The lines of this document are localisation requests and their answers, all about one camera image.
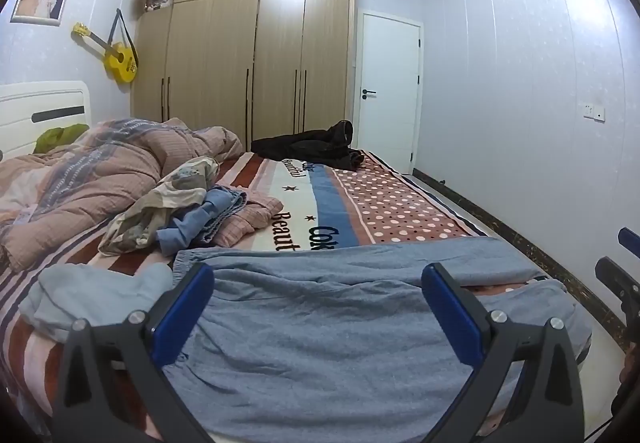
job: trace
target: wooden wardrobe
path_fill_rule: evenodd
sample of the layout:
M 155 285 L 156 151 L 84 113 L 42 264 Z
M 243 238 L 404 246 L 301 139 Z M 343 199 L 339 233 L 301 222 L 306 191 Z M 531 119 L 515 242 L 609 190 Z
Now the wooden wardrobe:
M 344 119 L 354 0 L 174 0 L 138 25 L 133 116 L 252 140 Z

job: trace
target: white door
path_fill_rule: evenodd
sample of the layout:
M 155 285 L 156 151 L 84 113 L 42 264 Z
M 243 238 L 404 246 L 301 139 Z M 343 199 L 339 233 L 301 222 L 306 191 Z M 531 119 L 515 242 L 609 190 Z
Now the white door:
M 409 172 L 420 74 L 420 28 L 364 15 L 358 149 Z

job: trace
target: white wall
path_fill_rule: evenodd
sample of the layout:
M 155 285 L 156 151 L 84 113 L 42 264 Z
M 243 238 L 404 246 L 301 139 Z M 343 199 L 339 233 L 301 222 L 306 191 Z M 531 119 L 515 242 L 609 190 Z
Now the white wall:
M 594 275 L 640 233 L 640 19 L 629 0 L 423 0 L 416 167 L 497 216 L 606 304 Z M 582 103 L 606 107 L 606 122 Z
M 373 10 L 422 22 L 422 0 L 356 0 L 358 10 Z
M 140 0 L 66 0 L 58 28 L 10 23 L 15 3 L 9 0 L 0 13 L 0 84 L 82 80 L 89 87 L 94 122 L 130 116 L 129 86 L 118 86 L 95 53 L 100 47 L 83 47 L 81 40 L 72 37 L 71 29 L 77 21 L 84 22 L 106 40 L 116 8 L 121 8 L 129 33 L 135 37 Z M 114 41 L 120 40 L 118 30 Z

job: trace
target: wall outlet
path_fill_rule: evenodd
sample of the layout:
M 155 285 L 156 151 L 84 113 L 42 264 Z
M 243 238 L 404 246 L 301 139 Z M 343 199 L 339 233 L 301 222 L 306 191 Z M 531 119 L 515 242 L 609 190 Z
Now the wall outlet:
M 593 106 L 593 119 L 604 122 L 604 106 Z
M 593 118 L 593 104 L 585 104 L 582 111 L 584 118 Z

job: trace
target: white headboard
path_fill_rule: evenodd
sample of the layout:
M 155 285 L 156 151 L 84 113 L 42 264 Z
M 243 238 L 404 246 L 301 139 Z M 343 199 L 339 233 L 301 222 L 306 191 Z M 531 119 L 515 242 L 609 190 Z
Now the white headboard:
M 0 85 L 0 160 L 30 154 L 42 133 L 73 124 L 92 124 L 84 82 Z

